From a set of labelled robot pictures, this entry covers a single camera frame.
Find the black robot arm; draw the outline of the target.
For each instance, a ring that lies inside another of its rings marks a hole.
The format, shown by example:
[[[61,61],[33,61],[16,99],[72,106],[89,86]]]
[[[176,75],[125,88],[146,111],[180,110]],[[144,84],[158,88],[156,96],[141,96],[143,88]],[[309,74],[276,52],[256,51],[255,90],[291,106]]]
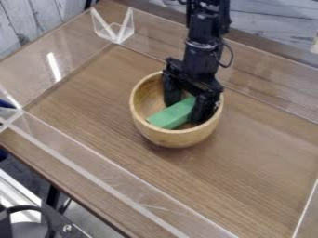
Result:
[[[230,0],[186,0],[186,52],[183,59],[167,58],[163,89],[167,106],[180,101],[183,91],[195,97],[191,124],[208,120],[219,108],[223,86],[216,73],[231,65],[220,62],[230,24]]]

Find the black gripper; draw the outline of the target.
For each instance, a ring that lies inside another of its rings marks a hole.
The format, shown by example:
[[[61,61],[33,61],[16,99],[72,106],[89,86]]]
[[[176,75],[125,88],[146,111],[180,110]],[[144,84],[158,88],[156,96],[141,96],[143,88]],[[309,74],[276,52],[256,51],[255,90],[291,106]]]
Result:
[[[215,114],[219,108],[223,86],[216,79],[220,66],[223,41],[199,43],[186,40],[186,52],[182,59],[168,57],[163,70],[164,103],[171,106],[182,99],[184,90],[195,97],[190,113],[190,122],[200,124]]]

